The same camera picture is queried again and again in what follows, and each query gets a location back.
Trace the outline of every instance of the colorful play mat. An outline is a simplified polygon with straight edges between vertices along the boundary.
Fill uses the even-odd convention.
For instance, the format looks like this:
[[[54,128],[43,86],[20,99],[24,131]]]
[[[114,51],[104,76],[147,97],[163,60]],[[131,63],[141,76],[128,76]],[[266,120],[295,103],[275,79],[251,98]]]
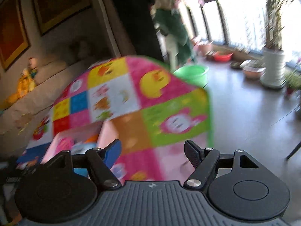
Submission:
[[[185,181],[194,170],[184,142],[210,147],[207,92],[184,83],[150,58],[99,62],[67,86],[35,130],[18,162],[41,161],[59,132],[109,119],[122,143],[113,173],[125,180]]]

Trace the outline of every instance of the red bowl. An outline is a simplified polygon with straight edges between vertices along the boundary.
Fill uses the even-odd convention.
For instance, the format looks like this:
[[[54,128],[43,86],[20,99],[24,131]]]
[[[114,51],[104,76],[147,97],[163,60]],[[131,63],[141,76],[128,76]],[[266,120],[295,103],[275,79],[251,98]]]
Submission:
[[[214,60],[218,61],[218,62],[229,62],[232,58],[232,54],[233,53],[229,53],[229,54],[220,54],[222,52],[216,52],[215,54],[213,54]]]

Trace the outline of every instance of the green square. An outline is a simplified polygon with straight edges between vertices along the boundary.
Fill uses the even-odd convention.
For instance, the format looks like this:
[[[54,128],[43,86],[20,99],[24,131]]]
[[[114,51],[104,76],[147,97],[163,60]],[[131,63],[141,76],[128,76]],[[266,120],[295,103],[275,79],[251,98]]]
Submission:
[[[142,116],[154,147],[186,140],[210,130],[208,96],[203,89],[143,109]]]

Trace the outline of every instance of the gold picture frame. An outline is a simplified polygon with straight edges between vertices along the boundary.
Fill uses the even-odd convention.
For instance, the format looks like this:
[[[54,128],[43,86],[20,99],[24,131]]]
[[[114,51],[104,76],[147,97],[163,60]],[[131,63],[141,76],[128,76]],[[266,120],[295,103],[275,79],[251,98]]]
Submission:
[[[33,0],[42,35],[90,5],[90,0]]]
[[[29,48],[20,0],[3,0],[0,4],[0,61],[7,71]]]

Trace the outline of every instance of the black chair leg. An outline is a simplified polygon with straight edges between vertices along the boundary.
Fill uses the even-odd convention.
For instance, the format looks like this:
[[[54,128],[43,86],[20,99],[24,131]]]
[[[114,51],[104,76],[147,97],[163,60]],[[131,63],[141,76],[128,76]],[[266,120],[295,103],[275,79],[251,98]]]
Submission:
[[[288,161],[289,158],[291,158],[300,148],[301,148],[301,141],[285,159]]]

